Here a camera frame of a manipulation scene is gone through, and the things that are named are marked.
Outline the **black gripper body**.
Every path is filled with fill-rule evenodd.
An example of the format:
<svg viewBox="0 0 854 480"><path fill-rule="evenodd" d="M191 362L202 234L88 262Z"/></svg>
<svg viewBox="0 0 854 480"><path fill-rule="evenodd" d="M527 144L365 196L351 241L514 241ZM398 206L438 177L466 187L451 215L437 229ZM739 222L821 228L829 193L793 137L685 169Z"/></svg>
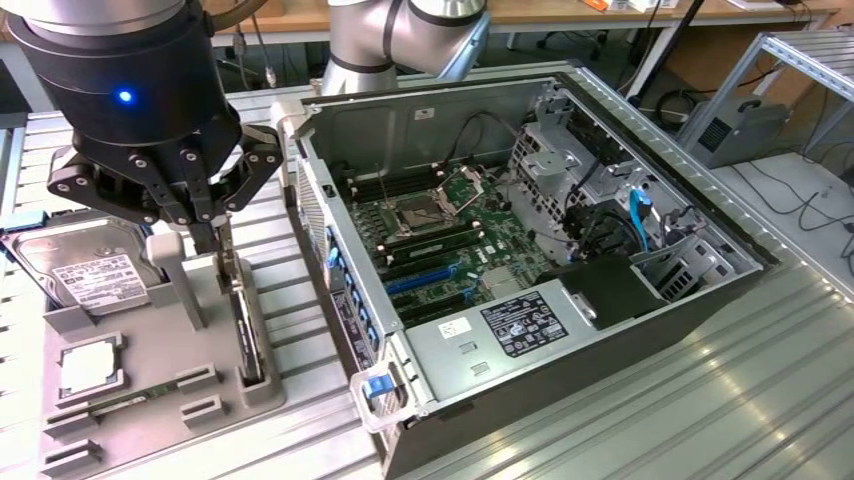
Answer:
<svg viewBox="0 0 854 480"><path fill-rule="evenodd" d="M242 137L200 8L12 8L7 25L74 128L72 147L114 167L155 158L192 212Z"/></svg>

